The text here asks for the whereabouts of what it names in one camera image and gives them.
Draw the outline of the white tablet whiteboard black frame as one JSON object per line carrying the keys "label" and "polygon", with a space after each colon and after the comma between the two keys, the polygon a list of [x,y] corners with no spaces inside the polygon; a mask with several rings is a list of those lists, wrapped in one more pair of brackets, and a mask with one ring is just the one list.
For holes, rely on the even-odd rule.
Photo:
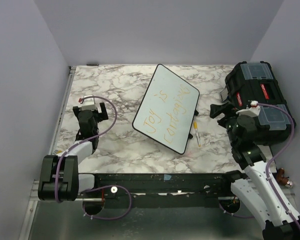
{"label": "white tablet whiteboard black frame", "polygon": [[132,128],[183,155],[196,115],[200,91],[158,64],[132,121]]}

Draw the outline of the yellow marker cap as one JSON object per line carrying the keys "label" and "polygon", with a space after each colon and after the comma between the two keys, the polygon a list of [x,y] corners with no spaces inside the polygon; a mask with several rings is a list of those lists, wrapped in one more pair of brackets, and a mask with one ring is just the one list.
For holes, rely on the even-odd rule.
{"label": "yellow marker cap", "polygon": [[196,122],[193,123],[193,126],[194,126],[194,129],[195,129],[195,130],[198,129],[198,126],[197,126],[197,123],[196,123]]}

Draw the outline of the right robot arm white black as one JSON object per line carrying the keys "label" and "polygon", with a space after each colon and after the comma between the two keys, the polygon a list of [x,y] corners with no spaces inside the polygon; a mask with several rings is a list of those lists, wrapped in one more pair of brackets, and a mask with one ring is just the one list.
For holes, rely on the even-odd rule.
{"label": "right robot arm white black", "polygon": [[300,213],[283,193],[276,178],[270,171],[274,155],[267,161],[255,143],[258,129],[254,118],[263,114],[265,108],[272,108],[286,115],[290,124],[293,118],[277,105],[251,101],[246,109],[237,110],[227,102],[211,104],[209,116],[214,119],[224,117],[218,124],[226,129],[234,160],[247,175],[228,173],[228,179],[220,183],[220,191],[235,195],[248,208],[262,229],[265,240],[300,240]]}

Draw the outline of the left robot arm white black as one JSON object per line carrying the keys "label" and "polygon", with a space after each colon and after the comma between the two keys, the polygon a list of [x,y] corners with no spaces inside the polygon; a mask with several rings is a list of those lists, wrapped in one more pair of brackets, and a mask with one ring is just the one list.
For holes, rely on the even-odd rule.
{"label": "left robot arm white black", "polygon": [[99,105],[100,111],[94,104],[72,108],[79,124],[74,145],[43,158],[37,190],[40,200],[60,203],[74,201],[83,191],[91,198],[100,194],[101,185],[91,174],[79,176],[79,163],[98,147],[98,123],[109,119],[105,104]]}

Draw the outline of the black toolbox clear lids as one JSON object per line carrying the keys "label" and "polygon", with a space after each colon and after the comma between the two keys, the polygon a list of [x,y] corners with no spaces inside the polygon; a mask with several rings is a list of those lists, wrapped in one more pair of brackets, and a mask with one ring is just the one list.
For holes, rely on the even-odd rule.
{"label": "black toolbox clear lids", "polygon": [[[237,109],[246,109],[250,101],[273,105],[290,112],[272,67],[268,62],[239,62],[225,77],[225,88],[219,94],[221,102],[230,102]],[[254,118],[257,127],[255,142],[271,146],[284,142],[291,134],[286,114],[272,107],[261,106]]]}

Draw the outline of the small yellow grey block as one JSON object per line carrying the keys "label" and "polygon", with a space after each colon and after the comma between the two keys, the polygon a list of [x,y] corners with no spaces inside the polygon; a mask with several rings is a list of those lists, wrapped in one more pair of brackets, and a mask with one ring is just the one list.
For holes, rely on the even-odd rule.
{"label": "small yellow grey block", "polygon": [[57,154],[59,154],[59,153],[61,153],[62,151],[61,150],[55,150],[54,152],[53,152],[53,155],[57,155]]}

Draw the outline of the brown connector plug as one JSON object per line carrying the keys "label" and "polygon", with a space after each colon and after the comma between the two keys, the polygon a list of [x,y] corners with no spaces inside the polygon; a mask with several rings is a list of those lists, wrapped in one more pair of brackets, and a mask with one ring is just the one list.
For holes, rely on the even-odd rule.
{"label": "brown connector plug", "polygon": [[286,188],[292,188],[294,186],[294,183],[285,176],[285,170],[283,168],[277,170],[275,179],[279,185],[285,186]]}

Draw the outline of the black mounting rail base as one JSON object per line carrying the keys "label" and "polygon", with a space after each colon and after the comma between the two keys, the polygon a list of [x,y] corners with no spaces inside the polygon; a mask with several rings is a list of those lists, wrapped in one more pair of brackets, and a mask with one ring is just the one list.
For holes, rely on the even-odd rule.
{"label": "black mounting rail base", "polygon": [[83,192],[89,208],[217,208],[233,196],[231,183],[246,179],[226,173],[99,173],[92,190]]}

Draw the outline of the aluminium frame extrusion left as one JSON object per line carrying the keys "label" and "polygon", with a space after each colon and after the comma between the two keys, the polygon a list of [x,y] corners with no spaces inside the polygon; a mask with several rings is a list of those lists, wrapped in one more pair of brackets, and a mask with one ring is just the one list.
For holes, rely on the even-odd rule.
{"label": "aluminium frame extrusion left", "polygon": [[[58,108],[57,115],[53,122],[53,135],[49,142],[48,149],[45,150],[42,154],[39,155],[39,167],[42,166],[43,157],[47,154],[52,154],[57,146],[57,141],[59,139],[59,134],[61,131],[61,124],[65,115],[65,109],[70,95],[70,89],[73,83],[76,66],[68,66],[66,72],[66,85],[61,95],[60,106]],[[28,204],[25,211],[24,219],[22,222],[21,230],[18,239],[19,240],[29,240],[31,237],[31,229],[35,219],[36,210],[39,206],[40,199],[38,198],[37,187],[39,186],[39,179],[34,179],[31,185],[31,190],[28,196]]]}

